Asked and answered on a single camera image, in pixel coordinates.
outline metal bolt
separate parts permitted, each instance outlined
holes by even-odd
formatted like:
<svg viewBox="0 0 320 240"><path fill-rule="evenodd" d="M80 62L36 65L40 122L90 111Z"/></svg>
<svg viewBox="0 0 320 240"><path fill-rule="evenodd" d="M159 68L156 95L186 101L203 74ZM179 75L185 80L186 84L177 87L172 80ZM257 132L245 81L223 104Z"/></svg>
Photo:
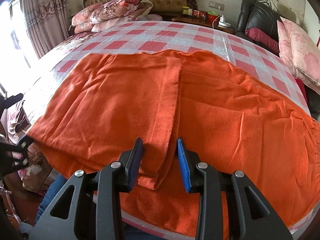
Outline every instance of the metal bolt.
<svg viewBox="0 0 320 240"><path fill-rule="evenodd" d="M236 171L235 174L236 174L236 176L239 177L239 178L244 177L244 172L243 172L243 171Z"/></svg>
<svg viewBox="0 0 320 240"><path fill-rule="evenodd" d="M208 165L206 163L198 163L198 167L201 169L206 169Z"/></svg>
<svg viewBox="0 0 320 240"><path fill-rule="evenodd" d="M113 162L113 163L111 163L111 168L116 169L116 168L119 168L120 166L121 166L121 162Z"/></svg>
<svg viewBox="0 0 320 240"><path fill-rule="evenodd" d="M83 170L77 170L77 171L75 172L75 176L76 176L76 177L81 177L81 176L83 176L83 174L84 174L84 171L83 171Z"/></svg>

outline floral curtain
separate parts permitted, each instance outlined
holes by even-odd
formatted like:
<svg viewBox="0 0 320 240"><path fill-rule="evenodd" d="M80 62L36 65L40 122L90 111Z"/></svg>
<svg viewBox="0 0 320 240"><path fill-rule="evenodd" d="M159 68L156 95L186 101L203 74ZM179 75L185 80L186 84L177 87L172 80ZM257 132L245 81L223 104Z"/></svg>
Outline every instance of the floral curtain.
<svg viewBox="0 0 320 240"><path fill-rule="evenodd" d="M68 0L23 0L28 36L41 58L68 38Z"/></svg>

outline nightstand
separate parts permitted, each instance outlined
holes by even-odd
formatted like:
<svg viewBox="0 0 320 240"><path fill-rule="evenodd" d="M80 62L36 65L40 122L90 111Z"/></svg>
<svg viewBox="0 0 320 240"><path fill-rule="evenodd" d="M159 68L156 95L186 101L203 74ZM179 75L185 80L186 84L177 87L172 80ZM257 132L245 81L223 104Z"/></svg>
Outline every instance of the nightstand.
<svg viewBox="0 0 320 240"><path fill-rule="evenodd" d="M192 16L178 16L175 18L172 18L171 21L173 22L181 22L181 23L189 23L189 24L194 24L194 25L199 25L199 26L203 26L203 27L208 27L208 28L212 28L212 23L208 22L208 20L203 20L200 18L195 18ZM225 33L229 33L229 34L235 34L235 29L234 27L230 27L230 28L223 28L223 27L219 27L218 26L218 20L214 22L213 25L215 30L219 30L219 31L223 31Z"/></svg>

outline power outlet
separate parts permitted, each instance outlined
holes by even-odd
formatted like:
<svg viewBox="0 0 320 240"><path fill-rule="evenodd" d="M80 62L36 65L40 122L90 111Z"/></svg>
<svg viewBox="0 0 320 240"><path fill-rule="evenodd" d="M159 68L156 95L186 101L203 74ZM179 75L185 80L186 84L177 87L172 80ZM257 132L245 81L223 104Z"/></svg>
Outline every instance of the power outlet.
<svg viewBox="0 0 320 240"><path fill-rule="evenodd" d="M210 8L214 8L214 9L218 9L219 10L219 6L220 6L220 10L223 11L224 10L224 4L223 3L214 2L214 1L210 1L209 2L209 7Z"/></svg>

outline person's leg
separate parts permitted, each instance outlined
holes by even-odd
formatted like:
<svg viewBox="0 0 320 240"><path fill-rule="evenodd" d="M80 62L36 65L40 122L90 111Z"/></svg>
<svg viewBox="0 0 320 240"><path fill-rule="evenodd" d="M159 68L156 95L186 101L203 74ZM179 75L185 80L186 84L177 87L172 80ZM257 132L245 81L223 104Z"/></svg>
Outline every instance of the person's leg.
<svg viewBox="0 0 320 240"><path fill-rule="evenodd" d="M130 225L127 225L124 228L124 239L125 240L163 240L163 238L160 238L159 236L150 235Z"/></svg>
<svg viewBox="0 0 320 240"><path fill-rule="evenodd" d="M44 210L49 206L50 202L53 200L55 195L59 192L59 190L63 187L63 185L67 182L62 175L58 174L55 181L48 188L47 193L44 195L44 198L38 207L38 213L36 216L35 224L38 222L39 218L43 214Z"/></svg>

